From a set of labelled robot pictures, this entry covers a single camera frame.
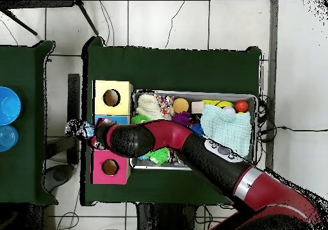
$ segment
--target blue bowl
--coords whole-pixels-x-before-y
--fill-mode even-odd
[[[18,141],[17,130],[12,126],[0,126],[0,152],[12,148]]]
[[[21,112],[21,100],[9,88],[0,86],[0,126],[11,124]]]

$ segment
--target light blue cloth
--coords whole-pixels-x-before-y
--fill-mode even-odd
[[[229,115],[222,108],[205,104],[201,126],[208,138],[230,148],[243,158],[248,155],[252,133],[249,112]]]

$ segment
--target green cloth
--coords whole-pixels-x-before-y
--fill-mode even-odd
[[[259,92],[261,51],[187,51],[141,47],[103,47],[100,37],[83,48],[83,81],[87,82],[87,120],[92,122],[92,81],[129,81],[135,90],[175,90],[254,94]],[[131,169],[126,185],[90,184],[90,148],[86,149],[81,193],[90,204],[101,202],[169,202],[218,204],[229,202],[192,171]]]
[[[0,46],[0,86],[11,88],[22,111],[11,125],[17,144],[0,152],[0,202],[54,204],[42,185],[44,146],[44,68],[52,41],[34,47]]]

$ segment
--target yellow toy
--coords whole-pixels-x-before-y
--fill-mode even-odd
[[[204,104],[212,104],[213,106],[217,106],[220,100],[202,100]]]
[[[228,101],[221,101],[221,102],[219,102],[219,104],[218,104],[218,107],[220,107],[220,108],[223,108],[223,107],[225,107],[225,106],[230,106],[230,107],[233,108],[233,103],[230,103],[230,102],[228,102]]]

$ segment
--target red ball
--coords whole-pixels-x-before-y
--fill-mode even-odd
[[[245,112],[247,111],[247,108],[249,108],[249,105],[247,104],[246,101],[241,100],[235,104],[234,108],[236,109],[237,112]]]

